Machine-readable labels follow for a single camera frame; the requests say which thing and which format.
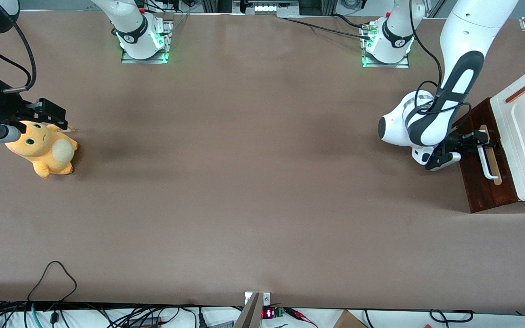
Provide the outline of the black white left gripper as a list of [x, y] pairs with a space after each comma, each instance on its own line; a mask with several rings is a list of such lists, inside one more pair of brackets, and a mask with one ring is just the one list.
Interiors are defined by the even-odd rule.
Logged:
[[475, 153], [478, 148], [496, 148], [499, 143], [489, 140], [487, 132], [482, 130], [473, 130], [471, 133], [461, 135], [460, 133], [450, 133], [440, 144], [438, 144], [432, 153], [425, 170], [437, 171], [452, 164], [459, 162], [462, 158], [460, 148], [461, 141], [465, 143], [465, 151]]

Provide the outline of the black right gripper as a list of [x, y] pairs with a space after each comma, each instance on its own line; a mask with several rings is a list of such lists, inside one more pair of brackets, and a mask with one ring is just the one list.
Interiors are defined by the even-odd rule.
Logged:
[[25, 101], [17, 93], [5, 94], [3, 89], [8, 87], [0, 81], [0, 124], [9, 124], [12, 121], [34, 121], [51, 124], [60, 130], [69, 130], [66, 121], [66, 110], [54, 102], [40, 98], [38, 100], [38, 116], [28, 108], [30, 102]]

